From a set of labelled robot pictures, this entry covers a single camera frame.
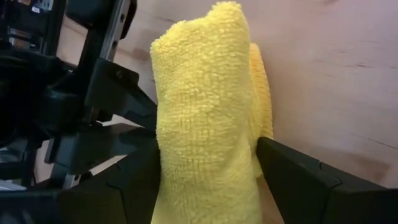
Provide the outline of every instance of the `wooden board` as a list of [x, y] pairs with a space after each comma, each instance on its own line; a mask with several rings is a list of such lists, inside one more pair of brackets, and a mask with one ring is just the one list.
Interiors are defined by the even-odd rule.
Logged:
[[[152, 99], [150, 43], [174, 22], [205, 15], [214, 2], [139, 0], [116, 62], [141, 74], [140, 86]], [[240, 2], [266, 65], [275, 139], [398, 187], [398, 1]], [[84, 36], [84, 29], [65, 19], [58, 56], [77, 63]]]

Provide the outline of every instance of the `towel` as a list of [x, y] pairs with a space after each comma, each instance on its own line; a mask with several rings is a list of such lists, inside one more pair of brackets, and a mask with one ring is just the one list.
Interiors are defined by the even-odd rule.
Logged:
[[271, 101], [241, 6], [174, 24], [150, 54], [162, 166], [152, 223], [261, 223], [253, 152], [272, 136]]

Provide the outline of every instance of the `microfiber towel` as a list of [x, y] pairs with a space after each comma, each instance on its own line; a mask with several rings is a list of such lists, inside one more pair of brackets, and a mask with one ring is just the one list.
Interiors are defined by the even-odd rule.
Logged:
[[151, 58], [162, 166], [152, 223], [261, 223], [253, 152], [272, 136], [271, 101], [241, 6], [174, 24]]

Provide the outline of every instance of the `light wood panel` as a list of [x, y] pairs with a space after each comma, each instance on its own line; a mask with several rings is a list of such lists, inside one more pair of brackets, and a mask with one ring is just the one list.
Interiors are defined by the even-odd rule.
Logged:
[[[214, 2], [139, 0], [116, 62], [141, 74], [152, 99], [150, 43], [175, 21], [203, 16]], [[266, 65], [276, 140], [398, 187], [398, 1], [240, 2]], [[58, 56], [77, 63], [84, 35], [65, 19]], [[262, 196], [269, 199], [266, 212], [275, 211], [270, 193]], [[267, 223], [281, 220], [276, 215]]]

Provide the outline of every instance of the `yellow microfiber towel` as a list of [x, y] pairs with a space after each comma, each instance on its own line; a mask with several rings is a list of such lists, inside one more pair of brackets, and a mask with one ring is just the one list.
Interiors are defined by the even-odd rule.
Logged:
[[260, 223], [252, 151], [272, 136], [271, 101], [241, 6], [174, 24], [151, 57], [162, 165], [152, 223]]

